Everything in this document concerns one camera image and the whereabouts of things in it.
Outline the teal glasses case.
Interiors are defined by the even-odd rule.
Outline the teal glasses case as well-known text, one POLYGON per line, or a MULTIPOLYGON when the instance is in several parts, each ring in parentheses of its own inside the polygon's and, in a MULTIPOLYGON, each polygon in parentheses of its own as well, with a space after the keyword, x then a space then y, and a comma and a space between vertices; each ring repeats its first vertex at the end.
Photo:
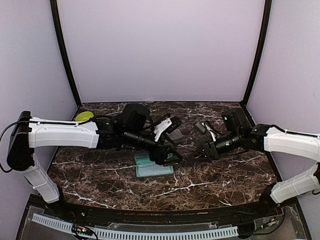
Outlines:
POLYGON ((168 141, 173 144, 180 144, 184 140, 184 136, 179 129, 175 129, 173 132, 167 133, 166 137, 168 141))
POLYGON ((138 178, 153 178, 174 174, 172 166, 162 166, 151 161, 148 153, 134 155, 135 172, 138 178))

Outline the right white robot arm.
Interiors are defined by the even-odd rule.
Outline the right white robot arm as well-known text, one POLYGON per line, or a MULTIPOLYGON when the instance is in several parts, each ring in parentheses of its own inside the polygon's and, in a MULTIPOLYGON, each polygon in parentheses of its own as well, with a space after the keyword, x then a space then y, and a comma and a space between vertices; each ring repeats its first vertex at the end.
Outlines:
POLYGON ((320 136, 318 134, 288 131, 277 125, 257 124, 229 126, 228 134, 199 146, 188 158, 211 163, 237 148, 259 152, 279 152, 305 157, 316 163, 294 177, 270 184, 255 205, 255 213, 266 217, 275 205, 308 192, 320 190, 320 136))

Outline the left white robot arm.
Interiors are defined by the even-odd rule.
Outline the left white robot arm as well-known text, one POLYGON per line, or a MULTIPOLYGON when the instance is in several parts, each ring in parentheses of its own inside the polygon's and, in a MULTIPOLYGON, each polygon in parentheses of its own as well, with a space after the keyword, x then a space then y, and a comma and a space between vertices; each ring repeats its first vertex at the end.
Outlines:
POLYGON ((177 129, 181 122, 166 114, 156 125, 145 126, 148 114, 122 112, 114 117, 94 116, 87 121, 53 121, 31 117, 23 111, 9 141, 6 163, 20 172, 60 218, 67 218, 70 206, 64 202, 62 190, 40 165, 35 149, 40 147, 83 147, 88 149, 122 149, 126 146, 148 152, 149 159, 160 166, 171 166, 183 157, 170 145, 164 134, 177 129))

